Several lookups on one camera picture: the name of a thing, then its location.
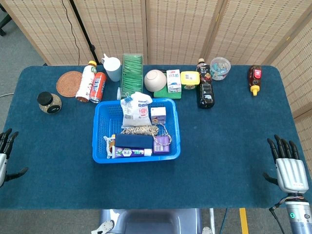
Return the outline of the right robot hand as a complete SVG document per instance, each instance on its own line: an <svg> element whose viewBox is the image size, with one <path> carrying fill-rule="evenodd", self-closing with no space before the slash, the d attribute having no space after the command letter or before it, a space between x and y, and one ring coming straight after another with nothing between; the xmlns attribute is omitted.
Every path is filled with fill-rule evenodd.
<svg viewBox="0 0 312 234"><path fill-rule="evenodd" d="M267 139L273 156L277 178L263 173L263 177L271 184L277 185L281 191L290 195L303 195L309 190L308 179L299 150L293 141L286 141L278 135L275 140Z"/></svg>

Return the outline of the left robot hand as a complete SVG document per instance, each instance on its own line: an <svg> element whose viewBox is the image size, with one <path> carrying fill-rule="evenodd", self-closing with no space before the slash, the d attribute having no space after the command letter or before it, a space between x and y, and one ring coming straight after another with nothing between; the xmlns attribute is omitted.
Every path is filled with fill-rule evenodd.
<svg viewBox="0 0 312 234"><path fill-rule="evenodd" d="M19 132L12 133L12 128L0 134L0 186L2 187L5 182L17 179L23 176L28 171L28 167L22 168L18 173L8 174L7 165L10 154L13 148L15 138Z"/></svg>

